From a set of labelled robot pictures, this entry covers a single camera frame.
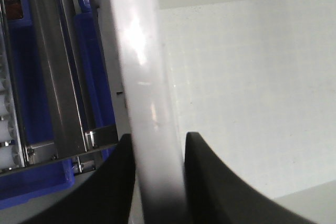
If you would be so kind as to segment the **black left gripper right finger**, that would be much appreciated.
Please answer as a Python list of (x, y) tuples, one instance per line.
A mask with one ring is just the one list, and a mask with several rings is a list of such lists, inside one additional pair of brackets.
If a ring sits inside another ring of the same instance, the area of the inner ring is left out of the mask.
[(187, 200), (194, 223), (311, 223), (253, 189), (198, 132), (185, 142)]

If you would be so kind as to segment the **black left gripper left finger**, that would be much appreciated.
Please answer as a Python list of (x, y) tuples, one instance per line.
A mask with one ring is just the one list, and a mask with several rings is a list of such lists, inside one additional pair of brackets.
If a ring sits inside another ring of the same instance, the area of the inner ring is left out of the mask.
[(77, 189), (26, 223), (128, 223), (135, 183), (131, 135)]

